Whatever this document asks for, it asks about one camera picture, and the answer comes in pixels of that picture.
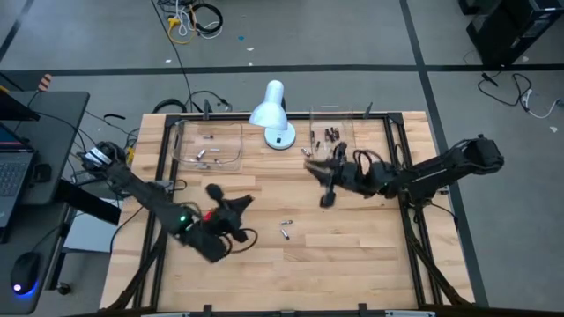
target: computer mouse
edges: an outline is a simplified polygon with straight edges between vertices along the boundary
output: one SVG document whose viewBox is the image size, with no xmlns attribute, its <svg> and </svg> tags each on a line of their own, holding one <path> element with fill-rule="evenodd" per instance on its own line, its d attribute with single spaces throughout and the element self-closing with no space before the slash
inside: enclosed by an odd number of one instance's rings
<svg viewBox="0 0 564 317">
<path fill-rule="evenodd" d="M 35 252 L 27 252 L 19 256 L 11 269 L 11 288 L 18 294 L 26 294 L 32 290 L 39 276 L 41 256 Z"/>
</svg>

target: transparent container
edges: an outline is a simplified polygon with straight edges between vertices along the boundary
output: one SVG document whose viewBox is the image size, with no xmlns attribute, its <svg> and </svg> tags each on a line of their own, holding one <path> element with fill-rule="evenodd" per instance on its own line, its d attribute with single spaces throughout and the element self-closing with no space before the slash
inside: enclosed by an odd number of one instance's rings
<svg viewBox="0 0 564 317">
<path fill-rule="evenodd" d="M 313 159 L 332 158 L 333 149 L 345 142 L 347 153 L 356 149 L 354 138 L 353 111 L 349 107 L 341 106 L 313 106 L 309 111 L 309 130 L 313 132 L 311 153 Z"/>
<path fill-rule="evenodd" d="M 240 123 L 176 123 L 173 158 L 183 169 L 237 171 L 241 168 L 242 132 Z"/>
</svg>

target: wooden table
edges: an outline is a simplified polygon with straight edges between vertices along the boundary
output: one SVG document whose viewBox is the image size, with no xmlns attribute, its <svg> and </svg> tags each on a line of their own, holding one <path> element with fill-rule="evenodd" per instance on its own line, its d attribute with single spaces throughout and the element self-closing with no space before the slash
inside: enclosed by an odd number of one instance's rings
<svg viewBox="0 0 564 317">
<path fill-rule="evenodd" d="M 403 116 L 413 162 L 435 156 L 426 114 L 406 112 Z M 141 124 L 132 170 L 146 181 L 155 177 L 164 121 L 164 114 L 146 114 Z M 201 312 L 205 304 L 212 304 L 214 311 L 354 310 L 358 303 L 367 303 L 368 309 L 416 308 L 397 199 L 363 199 L 338 188 L 336 206 L 323 210 L 318 207 L 323 188 L 303 168 L 300 152 L 301 147 L 309 147 L 309 121 L 293 122 L 296 144 L 286 151 L 270 149 L 262 128 L 242 124 L 241 170 L 214 173 L 181 168 L 177 179 L 188 182 L 188 188 L 176 192 L 174 200 L 195 201 L 208 210 L 214 207 L 204 193 L 209 183 L 219 184 L 227 198 L 251 194 L 256 200 L 245 211 L 243 224 L 258 231 L 258 242 L 246 253 L 210 264 L 193 249 L 169 239 L 159 311 Z M 381 121 L 355 121 L 353 125 L 356 148 L 390 159 Z M 449 209 L 446 196 L 438 195 L 434 202 Z M 129 199 L 120 223 L 138 206 Z M 426 207 L 424 212 L 437 266 L 472 301 L 452 216 L 435 207 Z M 111 304 L 137 270 L 147 215 L 143 210 L 115 238 L 100 306 Z M 287 219 L 293 221 L 285 226 L 291 237 L 288 241 L 279 231 L 279 223 Z M 421 263 L 419 266 L 430 302 L 427 272 Z M 147 278 L 144 304 L 151 282 Z"/>
</svg>

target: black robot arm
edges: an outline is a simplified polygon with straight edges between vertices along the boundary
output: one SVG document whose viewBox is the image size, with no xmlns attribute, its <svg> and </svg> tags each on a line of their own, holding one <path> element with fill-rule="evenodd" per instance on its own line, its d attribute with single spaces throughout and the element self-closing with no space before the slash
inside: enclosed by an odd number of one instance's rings
<svg viewBox="0 0 564 317">
<path fill-rule="evenodd" d="M 210 184 L 206 191 L 219 207 L 204 217 L 188 205 L 172 203 L 163 187 L 141 181 L 127 167 L 124 158 L 122 149 L 110 142 L 101 142 L 82 155 L 86 171 L 129 192 L 155 214 L 165 232 L 183 245 L 195 248 L 209 262 L 217 262 L 229 253 L 222 236 L 232 234 L 239 242 L 247 239 L 241 230 L 241 215 L 253 201 L 250 195 L 226 200 L 221 188 Z"/>
<path fill-rule="evenodd" d="M 321 201 L 322 207 L 333 205 L 335 185 L 366 198 L 376 194 L 394 198 L 405 193 L 412 204 L 425 205 L 440 188 L 471 173 L 495 173 L 504 163 L 495 142 L 481 135 L 463 140 L 435 158 L 406 168 L 395 168 L 377 153 L 368 150 L 354 151 L 354 162 L 349 162 L 345 152 L 346 144 L 341 143 L 335 148 L 333 158 L 306 161 L 305 167 L 327 188 Z M 363 173 L 362 158 L 369 163 L 366 173 Z"/>
</svg>

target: white desk lamp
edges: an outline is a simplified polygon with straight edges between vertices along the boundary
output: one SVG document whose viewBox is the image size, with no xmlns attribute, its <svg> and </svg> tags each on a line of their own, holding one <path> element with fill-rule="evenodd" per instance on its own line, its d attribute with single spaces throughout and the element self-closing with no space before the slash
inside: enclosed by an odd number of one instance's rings
<svg viewBox="0 0 564 317">
<path fill-rule="evenodd" d="M 266 86 L 264 101 L 255 108 L 249 123 L 264 129 L 264 141 L 274 150 L 285 150 L 296 140 L 296 130 L 286 118 L 284 103 L 284 85 L 272 80 Z"/>
</svg>

